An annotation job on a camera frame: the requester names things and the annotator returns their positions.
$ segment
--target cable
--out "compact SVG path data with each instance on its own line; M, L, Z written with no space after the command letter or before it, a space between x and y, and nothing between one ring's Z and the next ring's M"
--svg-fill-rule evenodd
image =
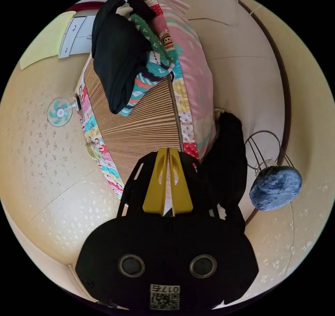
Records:
M263 5L260 5L258 6L256 9L254 9L252 12L249 13L249 15L251 16L256 10L260 9L261 7L263 7ZM209 21L214 21L214 22L217 22L217 23L221 23L223 25L226 25L228 27L236 27L238 26L239 24L243 23L246 18L238 23L235 23L235 24L228 24L228 23L225 23L225 22L221 22L221 21L217 21L217 20L214 20L212 18L208 18L208 17L200 17L200 18L189 18L188 19L189 21L195 21L195 20L209 20Z

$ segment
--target black jacket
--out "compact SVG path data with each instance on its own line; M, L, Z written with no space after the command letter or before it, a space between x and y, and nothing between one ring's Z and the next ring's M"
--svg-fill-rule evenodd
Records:
M92 29L93 67L113 114L129 102L135 77L145 68L147 52L151 50L150 42L134 23L115 13L123 4L124 0L106 1Z

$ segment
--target red trim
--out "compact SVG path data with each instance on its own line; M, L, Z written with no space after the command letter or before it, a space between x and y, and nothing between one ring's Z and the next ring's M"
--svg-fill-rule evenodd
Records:
M76 3L72 7L65 10L65 12L79 12L81 10L89 10L89 9L100 9L104 2L100 1L89 1L89 2L81 2Z

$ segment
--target bed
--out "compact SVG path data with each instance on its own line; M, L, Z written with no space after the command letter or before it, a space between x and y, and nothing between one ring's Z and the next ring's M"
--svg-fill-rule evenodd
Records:
M167 78L150 89L128 116L112 114L91 55L76 92L78 117L90 149L107 182L121 198L138 159L170 147L201 160L215 135L213 78L200 40L185 18L189 8L178 0L144 0L156 12L153 30L178 59Z

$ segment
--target wire lamp frame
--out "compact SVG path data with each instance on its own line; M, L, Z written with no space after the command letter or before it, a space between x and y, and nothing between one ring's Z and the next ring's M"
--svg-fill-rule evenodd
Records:
M282 153L283 156L284 156L284 158L285 158L285 160L286 160L286 162L287 162L287 164L288 164L289 166L291 166L291 167L294 168L292 161L290 160L290 158L289 158L288 155L286 154L285 150L283 150L283 148L281 147L279 138L278 138L273 132L271 132L271 131L268 131L268 130L260 130L260 131L256 131L256 132L254 132L254 133L253 133L253 134L252 134L252 135L245 141L245 143L244 143L244 145L246 145L247 143L249 143L249 145L250 145L250 147L251 147L251 149L252 149L252 152L253 152L253 154L254 154L254 156L255 156L255 158L256 158L257 165L258 165L257 167L253 167L253 166L251 166L251 165L248 163L248 166L249 166L250 168L252 168L253 170L255 170L255 174L257 175L257 171L262 170L262 165L265 166L265 167L268 167L268 165L273 165L273 164L269 163L269 161L270 161L271 159L266 159L266 160L264 159L264 157L263 157L263 155L262 155L260 149L258 148L256 142L254 141L254 138L253 138L253 137L254 137L255 135L257 135L257 134L260 134L260 133L268 133L268 134L271 134L272 136L275 137L275 139L276 139L277 142L278 142L278 145L279 145L279 153L278 153L277 158L274 160L274 163L277 164L277 162L278 162L278 158L279 158L279 156L280 156L280 153ZM256 152L255 152L254 147L256 148L256 150L258 151L259 155L261 156L261 159L262 159L262 162L261 162L261 163L259 162L259 160L258 160L258 158L257 158L257 154L256 154Z

